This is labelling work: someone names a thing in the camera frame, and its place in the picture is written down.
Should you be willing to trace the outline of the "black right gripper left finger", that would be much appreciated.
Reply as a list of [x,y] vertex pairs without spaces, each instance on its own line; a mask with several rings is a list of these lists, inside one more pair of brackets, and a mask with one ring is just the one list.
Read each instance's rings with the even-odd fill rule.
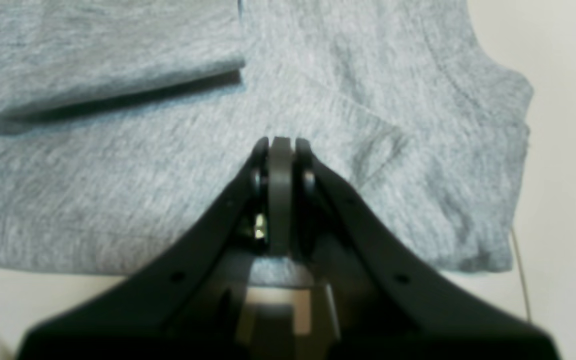
[[237,328],[256,258],[282,255],[282,139],[242,169],[170,249],[32,328],[20,360],[247,360]]

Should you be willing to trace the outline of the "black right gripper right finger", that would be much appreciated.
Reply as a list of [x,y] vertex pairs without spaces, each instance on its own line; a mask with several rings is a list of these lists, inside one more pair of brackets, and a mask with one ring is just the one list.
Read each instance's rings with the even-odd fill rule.
[[327,360],[557,360],[544,331],[414,255],[355,189],[282,139],[282,245],[326,286]]

